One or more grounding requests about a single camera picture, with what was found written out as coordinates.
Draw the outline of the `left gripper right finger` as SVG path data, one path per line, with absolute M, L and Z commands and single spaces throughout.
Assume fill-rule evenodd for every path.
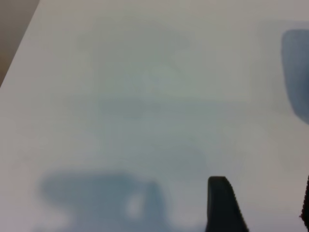
M 307 179 L 307 185 L 306 185 L 306 191 L 305 191 L 305 196 L 304 196 L 304 200 L 303 200 L 303 206 L 302 206 L 302 210 L 301 210 L 301 215 L 299 217 L 304 222 L 304 225 L 307 229 L 307 232 L 309 232 L 309 178 Z

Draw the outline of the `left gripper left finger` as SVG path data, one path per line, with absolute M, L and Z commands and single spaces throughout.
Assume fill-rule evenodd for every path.
M 206 232 L 248 232 L 232 185 L 225 176 L 208 178 Z

